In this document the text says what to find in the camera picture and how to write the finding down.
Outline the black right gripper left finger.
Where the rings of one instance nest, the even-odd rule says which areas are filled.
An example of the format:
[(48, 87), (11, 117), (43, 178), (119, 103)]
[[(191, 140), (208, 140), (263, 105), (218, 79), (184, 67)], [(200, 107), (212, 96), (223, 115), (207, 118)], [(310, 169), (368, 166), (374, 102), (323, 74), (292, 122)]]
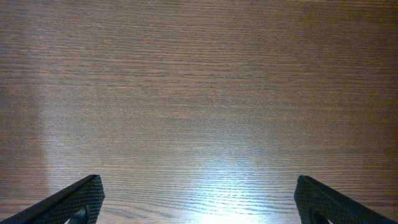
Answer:
[(3, 220), (2, 224), (95, 224), (105, 199), (99, 175), (88, 175), (37, 204)]

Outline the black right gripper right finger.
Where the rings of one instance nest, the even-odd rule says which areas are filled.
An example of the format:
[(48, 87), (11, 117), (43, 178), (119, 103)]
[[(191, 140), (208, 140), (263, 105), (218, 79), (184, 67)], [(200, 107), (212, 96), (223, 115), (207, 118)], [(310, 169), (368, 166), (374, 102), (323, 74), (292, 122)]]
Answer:
[(397, 224), (307, 175), (298, 177), (294, 199), (302, 224)]

